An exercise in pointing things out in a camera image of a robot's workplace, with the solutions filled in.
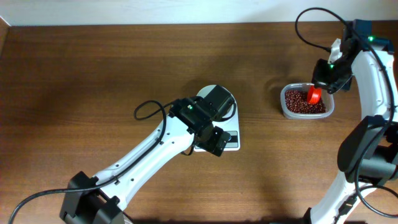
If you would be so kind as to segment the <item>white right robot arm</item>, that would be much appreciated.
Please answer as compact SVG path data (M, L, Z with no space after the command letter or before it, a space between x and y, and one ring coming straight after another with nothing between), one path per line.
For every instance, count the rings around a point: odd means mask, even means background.
M315 65L312 83L329 94L349 90L356 80L361 122L341 143L338 175L326 195L304 216L306 223L344 223L365 197L397 179L397 87L394 48L371 34L371 21L345 23L328 60Z

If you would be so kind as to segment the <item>white digital kitchen scale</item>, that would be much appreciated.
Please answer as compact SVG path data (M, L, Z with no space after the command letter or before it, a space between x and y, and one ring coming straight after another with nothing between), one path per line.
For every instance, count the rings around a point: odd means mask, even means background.
M228 118L233 114L234 106L231 106L228 109L227 113L223 116L223 118ZM230 133L231 137L224 149L226 151L238 151L240 149L240 133L239 133L239 116L238 116L238 106L236 103L235 114L232 118L228 119L227 121L223 122L213 122L214 126L218 126L222 128L224 131ZM195 152L205 152L205 150L200 149L199 147L194 146L193 150Z

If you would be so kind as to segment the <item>red measuring scoop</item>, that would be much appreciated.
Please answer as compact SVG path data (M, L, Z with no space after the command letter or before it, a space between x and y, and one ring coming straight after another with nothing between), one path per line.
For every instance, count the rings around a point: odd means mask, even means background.
M307 103L310 105L317 104L322 96L322 89L311 86L307 93Z

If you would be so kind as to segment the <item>clear plastic container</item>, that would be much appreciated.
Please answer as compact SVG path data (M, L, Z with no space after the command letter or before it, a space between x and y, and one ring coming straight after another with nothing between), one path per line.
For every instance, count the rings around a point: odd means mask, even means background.
M321 99L323 100L323 102L326 106L325 113L298 114L298 113L293 113L287 109L286 104L285 104L285 92L287 90L298 90L298 91L305 91L308 93L308 90L310 89L311 86L313 86L312 83L292 83L292 84L285 86L282 89L282 91L280 93L280 102L281 102L283 114L286 118L288 118L288 119L321 119L321 118L326 118L332 114L332 112L335 109L335 102L334 102L333 96L328 94L326 90L322 90L322 96L321 96Z

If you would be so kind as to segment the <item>red adzuki beans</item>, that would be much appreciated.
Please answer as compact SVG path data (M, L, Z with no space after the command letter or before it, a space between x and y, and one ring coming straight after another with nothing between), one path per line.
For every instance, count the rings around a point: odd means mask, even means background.
M316 104L307 103L307 92L287 90L285 92L285 104L289 111L298 114L320 114L326 112L326 106L320 98Z

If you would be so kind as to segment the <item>white bowl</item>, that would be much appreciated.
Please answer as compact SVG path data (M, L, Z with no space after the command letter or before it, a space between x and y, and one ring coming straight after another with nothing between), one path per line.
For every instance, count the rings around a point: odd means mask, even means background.
M235 103L232 93L221 85L205 86L197 93L197 96L204 98L216 108L231 106Z

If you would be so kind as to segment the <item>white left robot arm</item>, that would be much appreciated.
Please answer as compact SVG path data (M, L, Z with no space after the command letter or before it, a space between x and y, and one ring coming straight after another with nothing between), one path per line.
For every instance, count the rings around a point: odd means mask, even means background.
M157 129L122 159L93 177L79 172L69 181L61 220L67 224L131 223L124 213L129 202L174 156L194 147L222 155L231 137L227 126L236 110L233 95L219 85L175 100Z

